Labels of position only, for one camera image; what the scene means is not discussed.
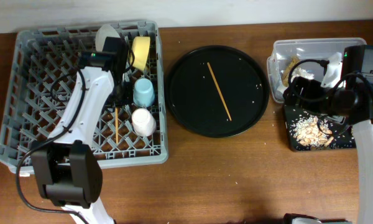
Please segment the yellow plastic bowl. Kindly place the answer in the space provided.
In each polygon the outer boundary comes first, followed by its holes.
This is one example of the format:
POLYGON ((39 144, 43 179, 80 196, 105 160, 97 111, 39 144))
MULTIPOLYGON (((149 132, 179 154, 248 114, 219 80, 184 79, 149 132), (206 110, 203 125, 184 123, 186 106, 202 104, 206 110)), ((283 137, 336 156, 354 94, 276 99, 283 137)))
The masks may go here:
POLYGON ((131 62, 132 66, 138 70, 144 71, 150 49, 149 36, 137 36, 132 43, 131 62))

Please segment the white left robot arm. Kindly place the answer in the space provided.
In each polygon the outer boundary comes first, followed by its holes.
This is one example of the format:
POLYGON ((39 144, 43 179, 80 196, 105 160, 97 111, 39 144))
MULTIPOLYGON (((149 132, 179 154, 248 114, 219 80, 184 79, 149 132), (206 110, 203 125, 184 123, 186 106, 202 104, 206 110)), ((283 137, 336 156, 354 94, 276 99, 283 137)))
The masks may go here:
POLYGON ((114 223, 100 199, 103 173, 91 150, 93 135, 105 108, 132 103, 127 76, 133 57, 121 37, 107 37, 103 48, 82 52, 76 84, 60 121, 45 141, 34 141, 31 158, 37 188, 54 213, 77 223, 114 223))

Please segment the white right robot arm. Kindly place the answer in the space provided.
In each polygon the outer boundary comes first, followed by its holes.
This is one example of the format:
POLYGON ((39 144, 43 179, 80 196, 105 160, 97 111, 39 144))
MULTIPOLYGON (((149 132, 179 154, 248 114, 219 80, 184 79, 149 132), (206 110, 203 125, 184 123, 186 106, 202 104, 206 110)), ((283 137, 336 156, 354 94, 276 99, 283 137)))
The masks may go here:
POLYGON ((359 166, 358 223, 373 223, 373 46, 354 45, 343 52, 334 84, 288 78, 284 103, 303 108, 320 119, 342 116, 352 129, 359 166))

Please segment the white tissue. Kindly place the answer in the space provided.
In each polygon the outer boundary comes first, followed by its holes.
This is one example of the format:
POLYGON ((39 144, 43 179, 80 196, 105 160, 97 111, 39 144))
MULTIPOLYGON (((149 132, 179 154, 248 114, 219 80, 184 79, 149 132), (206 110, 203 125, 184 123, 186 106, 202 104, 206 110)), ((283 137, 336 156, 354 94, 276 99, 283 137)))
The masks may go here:
POLYGON ((313 73, 309 73, 307 70, 297 67, 294 69, 291 77, 291 82, 296 78, 296 77, 302 77, 307 80, 313 80, 315 75, 313 73))

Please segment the grey round plate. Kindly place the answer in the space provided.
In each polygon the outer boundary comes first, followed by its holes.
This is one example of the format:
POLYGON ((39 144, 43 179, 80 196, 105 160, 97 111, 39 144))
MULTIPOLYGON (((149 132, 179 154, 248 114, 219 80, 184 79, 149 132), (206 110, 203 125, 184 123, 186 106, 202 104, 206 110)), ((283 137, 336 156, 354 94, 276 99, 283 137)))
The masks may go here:
POLYGON ((129 47, 125 39, 118 34, 115 28, 105 24, 96 33, 95 46, 97 52, 113 54, 111 71, 114 79, 120 83, 126 71, 126 62, 129 54, 129 47))

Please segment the food leftovers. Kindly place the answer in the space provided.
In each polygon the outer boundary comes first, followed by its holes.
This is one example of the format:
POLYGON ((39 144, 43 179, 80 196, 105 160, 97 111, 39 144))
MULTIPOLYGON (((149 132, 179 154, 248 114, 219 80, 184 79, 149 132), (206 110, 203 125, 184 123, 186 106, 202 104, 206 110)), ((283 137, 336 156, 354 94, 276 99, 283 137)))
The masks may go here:
POLYGON ((319 121, 316 116, 294 120, 291 125, 292 140, 296 141, 297 149, 315 151, 326 149, 333 142, 332 130, 326 121, 319 121))

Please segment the pink plastic cup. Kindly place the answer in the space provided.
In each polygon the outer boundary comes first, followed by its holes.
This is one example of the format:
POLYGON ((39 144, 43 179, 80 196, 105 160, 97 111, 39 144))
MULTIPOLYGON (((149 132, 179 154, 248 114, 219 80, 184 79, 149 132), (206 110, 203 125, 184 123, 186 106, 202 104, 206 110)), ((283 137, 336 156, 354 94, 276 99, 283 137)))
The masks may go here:
POLYGON ((138 136, 147 137, 156 130, 156 121, 149 110, 138 108, 132 114, 132 126, 138 136))

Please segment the light blue plastic cup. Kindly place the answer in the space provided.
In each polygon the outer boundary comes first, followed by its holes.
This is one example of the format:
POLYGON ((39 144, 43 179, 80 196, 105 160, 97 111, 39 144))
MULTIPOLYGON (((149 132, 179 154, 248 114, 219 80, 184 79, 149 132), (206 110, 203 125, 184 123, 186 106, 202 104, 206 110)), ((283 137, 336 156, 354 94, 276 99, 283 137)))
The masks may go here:
POLYGON ((138 107, 147 108, 153 105, 155 100, 154 87, 147 78, 140 78, 134 84, 133 101, 138 107))

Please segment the wooden chopstick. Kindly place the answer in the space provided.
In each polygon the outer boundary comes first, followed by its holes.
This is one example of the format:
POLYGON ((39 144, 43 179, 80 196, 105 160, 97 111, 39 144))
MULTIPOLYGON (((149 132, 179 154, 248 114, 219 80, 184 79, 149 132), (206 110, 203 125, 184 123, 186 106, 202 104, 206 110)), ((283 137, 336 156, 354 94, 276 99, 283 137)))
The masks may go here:
POLYGON ((119 144, 119 118, 118 118, 118 108, 115 107, 114 109, 114 117, 115 117, 115 138, 116 138, 116 147, 119 144))
POLYGON ((225 102, 225 100, 224 100, 223 94, 222 94, 221 89, 220 89, 220 87, 219 87, 219 85, 218 85, 218 82, 217 82, 217 79, 216 79, 215 74, 214 74, 214 72, 213 72, 213 69, 212 69, 212 67, 211 67, 211 64, 210 64, 209 62, 207 62, 206 64, 207 64, 208 69, 209 69, 209 71, 210 71, 211 77, 212 77, 212 79, 213 79, 213 81, 214 81, 214 85, 215 85, 215 87, 216 87, 216 89, 217 89, 218 95, 219 95, 219 97, 220 97, 220 99, 221 99, 221 102, 222 102, 222 104, 223 104, 223 106, 224 106, 225 112, 226 112, 226 114, 227 114, 227 116, 228 116, 228 120, 229 120, 229 121, 232 121, 231 114, 230 114, 230 112, 229 112, 229 110, 228 110, 228 106, 227 106, 227 104, 226 104, 226 102, 225 102))

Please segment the brown coffee stick wrapper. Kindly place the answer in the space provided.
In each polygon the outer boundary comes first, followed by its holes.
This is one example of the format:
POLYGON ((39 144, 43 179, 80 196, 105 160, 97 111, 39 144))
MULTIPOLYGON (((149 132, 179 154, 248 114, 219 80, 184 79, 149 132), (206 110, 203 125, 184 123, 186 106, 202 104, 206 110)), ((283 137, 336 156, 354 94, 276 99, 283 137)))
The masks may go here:
POLYGON ((283 75, 282 75, 282 84, 284 85, 284 87, 288 87, 288 78, 289 78, 289 74, 290 74, 290 71, 291 69, 300 61, 300 59, 297 57, 297 56, 293 56, 291 58, 291 61, 290 63, 287 65, 286 69, 283 71, 283 75))

